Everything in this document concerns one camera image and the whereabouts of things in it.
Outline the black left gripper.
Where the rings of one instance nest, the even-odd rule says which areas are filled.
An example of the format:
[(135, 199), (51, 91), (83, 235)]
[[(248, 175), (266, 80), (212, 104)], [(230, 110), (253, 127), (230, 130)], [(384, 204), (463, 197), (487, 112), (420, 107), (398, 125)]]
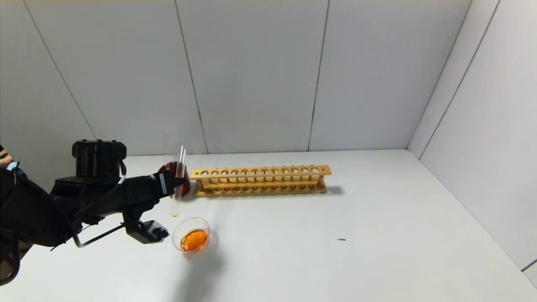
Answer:
[(187, 182), (183, 177), (172, 177), (169, 171), (127, 178), (122, 183), (125, 208), (152, 209), (160, 199), (173, 194), (175, 187)]

